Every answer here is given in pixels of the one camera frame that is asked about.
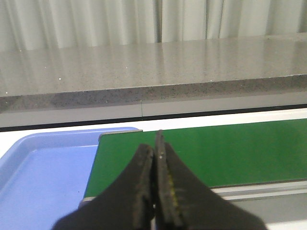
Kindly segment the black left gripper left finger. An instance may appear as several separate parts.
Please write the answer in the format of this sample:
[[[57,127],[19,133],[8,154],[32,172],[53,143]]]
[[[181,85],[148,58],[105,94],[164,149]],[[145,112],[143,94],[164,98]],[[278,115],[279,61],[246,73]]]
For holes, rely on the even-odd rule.
[[[54,230],[149,230],[154,217],[154,150],[140,144],[123,172],[101,194],[59,219]]]

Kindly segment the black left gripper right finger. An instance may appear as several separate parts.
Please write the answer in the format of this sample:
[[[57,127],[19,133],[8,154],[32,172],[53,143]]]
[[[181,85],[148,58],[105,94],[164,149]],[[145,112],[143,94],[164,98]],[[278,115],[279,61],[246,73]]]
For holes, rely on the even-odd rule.
[[[155,138],[160,230],[264,230],[257,216],[213,192],[184,164],[161,130]]]

